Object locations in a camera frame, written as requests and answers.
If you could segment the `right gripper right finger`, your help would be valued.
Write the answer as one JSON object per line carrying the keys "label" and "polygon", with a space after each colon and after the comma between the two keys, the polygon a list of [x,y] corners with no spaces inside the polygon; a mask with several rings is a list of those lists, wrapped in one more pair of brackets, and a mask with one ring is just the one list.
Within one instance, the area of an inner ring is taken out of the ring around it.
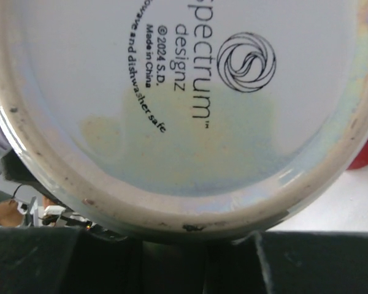
{"label": "right gripper right finger", "polygon": [[255,233],[233,293],[368,293],[368,233]]}

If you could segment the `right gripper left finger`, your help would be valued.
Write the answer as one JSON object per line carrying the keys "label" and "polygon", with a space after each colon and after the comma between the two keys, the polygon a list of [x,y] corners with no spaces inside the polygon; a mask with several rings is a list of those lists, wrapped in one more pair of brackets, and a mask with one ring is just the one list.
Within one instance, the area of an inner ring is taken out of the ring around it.
{"label": "right gripper left finger", "polygon": [[140,293],[139,245],[71,228],[0,228],[0,293]]}

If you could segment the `floral mug orange inside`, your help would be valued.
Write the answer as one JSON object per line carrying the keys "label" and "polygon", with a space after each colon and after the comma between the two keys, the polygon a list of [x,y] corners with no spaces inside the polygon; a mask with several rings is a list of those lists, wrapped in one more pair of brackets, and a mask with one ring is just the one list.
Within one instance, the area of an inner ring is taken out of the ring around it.
{"label": "floral mug orange inside", "polygon": [[368,138],[368,1],[0,1],[0,126],[121,234],[272,227]]}

